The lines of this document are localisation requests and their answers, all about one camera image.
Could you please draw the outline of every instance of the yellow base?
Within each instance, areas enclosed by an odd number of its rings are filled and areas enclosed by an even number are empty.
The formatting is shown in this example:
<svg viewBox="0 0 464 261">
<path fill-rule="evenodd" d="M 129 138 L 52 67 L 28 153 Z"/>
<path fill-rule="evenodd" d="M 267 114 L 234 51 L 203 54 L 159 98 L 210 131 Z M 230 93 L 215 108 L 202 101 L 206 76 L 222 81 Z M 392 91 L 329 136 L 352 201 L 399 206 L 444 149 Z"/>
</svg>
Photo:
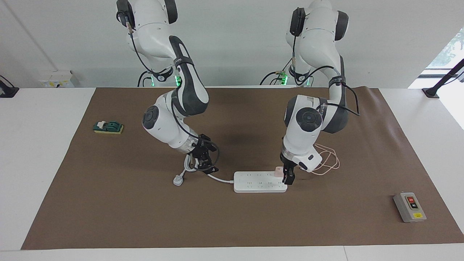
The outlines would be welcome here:
<svg viewBox="0 0 464 261">
<path fill-rule="evenodd" d="M 101 134 L 121 134 L 122 130 L 124 129 L 124 125 L 121 125 L 121 130 L 119 132 L 112 132 L 112 131 L 101 131 L 101 130 L 94 130 L 95 133 Z"/>
</svg>

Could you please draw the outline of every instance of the electrical outlet box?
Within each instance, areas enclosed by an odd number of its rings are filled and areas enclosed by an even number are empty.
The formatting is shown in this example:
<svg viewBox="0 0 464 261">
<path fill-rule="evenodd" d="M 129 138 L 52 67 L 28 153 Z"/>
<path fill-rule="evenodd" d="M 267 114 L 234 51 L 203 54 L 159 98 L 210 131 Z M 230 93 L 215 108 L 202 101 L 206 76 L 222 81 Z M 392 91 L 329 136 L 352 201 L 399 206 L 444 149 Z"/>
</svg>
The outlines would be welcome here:
<svg viewBox="0 0 464 261">
<path fill-rule="evenodd" d="M 427 219 L 425 213 L 412 192 L 401 192 L 393 197 L 401 219 L 406 223 L 419 222 Z"/>
<path fill-rule="evenodd" d="M 233 175 L 233 189 L 237 193 L 283 193 L 287 185 L 274 171 L 237 171 Z"/>
<path fill-rule="evenodd" d="M 70 71 L 42 73 L 40 83 L 44 88 L 74 88 L 78 81 Z"/>
</svg>

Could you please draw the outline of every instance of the green light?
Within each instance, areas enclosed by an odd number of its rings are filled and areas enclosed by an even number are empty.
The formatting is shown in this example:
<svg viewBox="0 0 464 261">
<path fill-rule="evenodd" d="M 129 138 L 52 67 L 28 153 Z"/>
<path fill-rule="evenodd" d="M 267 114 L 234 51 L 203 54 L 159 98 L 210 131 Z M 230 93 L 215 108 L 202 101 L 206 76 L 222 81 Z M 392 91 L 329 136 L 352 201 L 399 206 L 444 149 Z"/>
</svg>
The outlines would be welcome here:
<svg viewBox="0 0 464 261">
<path fill-rule="evenodd" d="M 312 85 L 312 84 L 313 84 L 313 81 L 314 81 L 314 78 L 311 76 L 311 77 L 308 79 L 308 81 L 306 82 L 306 86 L 309 86 L 310 83 L 311 83 L 311 85 Z"/>
<path fill-rule="evenodd" d="M 288 76 L 284 73 L 280 85 L 287 85 Z"/>
<path fill-rule="evenodd" d="M 180 76 L 175 77 L 175 83 L 177 84 L 178 87 L 180 86 L 180 84 L 182 83 L 182 79 L 180 78 Z"/>
</svg>

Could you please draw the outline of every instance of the cable connector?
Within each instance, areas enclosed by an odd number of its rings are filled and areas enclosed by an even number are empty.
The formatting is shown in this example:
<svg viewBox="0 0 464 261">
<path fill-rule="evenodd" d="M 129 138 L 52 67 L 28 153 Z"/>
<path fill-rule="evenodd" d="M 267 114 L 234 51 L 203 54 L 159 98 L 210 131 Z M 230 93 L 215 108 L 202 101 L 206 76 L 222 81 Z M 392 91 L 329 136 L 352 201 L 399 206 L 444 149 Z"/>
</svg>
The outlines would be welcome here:
<svg viewBox="0 0 464 261">
<path fill-rule="evenodd" d="M 295 68 L 296 66 L 296 58 L 295 58 L 295 52 L 293 52 L 293 55 L 291 57 L 291 65 L 293 66 L 293 68 Z"/>
<path fill-rule="evenodd" d="M 126 27 L 127 27 L 127 30 L 129 31 L 129 34 L 132 36 L 134 31 L 132 30 L 132 26 L 129 23 L 129 17 L 126 17 Z"/>
<path fill-rule="evenodd" d="M 173 180 L 173 184 L 176 185 L 176 186 L 180 186 L 182 185 L 182 183 L 184 182 L 184 177 L 183 175 L 176 175 L 174 180 Z"/>
</svg>

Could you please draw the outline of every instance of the tree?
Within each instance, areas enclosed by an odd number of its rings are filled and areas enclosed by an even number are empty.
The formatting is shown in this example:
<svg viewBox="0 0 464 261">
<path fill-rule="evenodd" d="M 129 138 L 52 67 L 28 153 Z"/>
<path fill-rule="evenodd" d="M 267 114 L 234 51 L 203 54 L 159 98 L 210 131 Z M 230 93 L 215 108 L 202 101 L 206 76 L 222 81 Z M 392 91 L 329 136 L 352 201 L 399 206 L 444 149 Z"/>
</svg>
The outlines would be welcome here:
<svg viewBox="0 0 464 261">
<path fill-rule="evenodd" d="M 445 66 L 453 58 L 456 57 L 456 43 L 459 43 L 459 50 L 464 49 L 464 27 L 451 39 L 451 41 L 443 48 L 438 56 L 430 63 L 428 67 Z"/>
</svg>

